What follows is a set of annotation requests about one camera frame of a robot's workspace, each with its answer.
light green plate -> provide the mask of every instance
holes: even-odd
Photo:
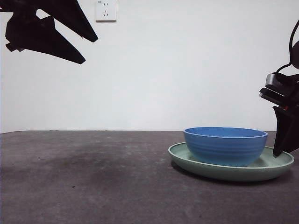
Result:
[[[286,152],[273,156],[273,148],[265,147],[261,156],[247,167],[229,167],[197,161],[186,143],[178,143],[168,149],[173,161],[181,168],[201,175],[226,181],[264,181],[282,175],[294,162]]]

wall socket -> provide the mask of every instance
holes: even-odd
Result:
[[[116,0],[98,0],[96,2],[96,21],[116,21]]]

black cable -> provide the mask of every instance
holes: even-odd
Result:
[[[292,48],[293,48],[293,38],[294,38],[294,35],[295,35],[295,32],[297,30],[299,26],[299,20],[298,22],[296,23],[293,31],[292,31],[292,34],[291,34],[291,37],[290,37],[290,43],[289,43],[289,52],[290,52],[290,62],[288,64],[285,64],[284,66],[280,67],[276,72],[280,72],[280,70],[286,68],[286,67],[289,67],[291,64],[292,64],[292,56],[293,56],[293,52],[292,52]]]

bowl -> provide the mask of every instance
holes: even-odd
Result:
[[[262,154],[268,134],[238,127],[193,127],[184,130],[188,149],[200,162],[245,167]]]

gray table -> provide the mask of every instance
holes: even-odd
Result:
[[[167,149],[182,141],[181,132],[2,134],[2,223],[299,223],[299,150],[283,176],[237,183],[172,163]]]

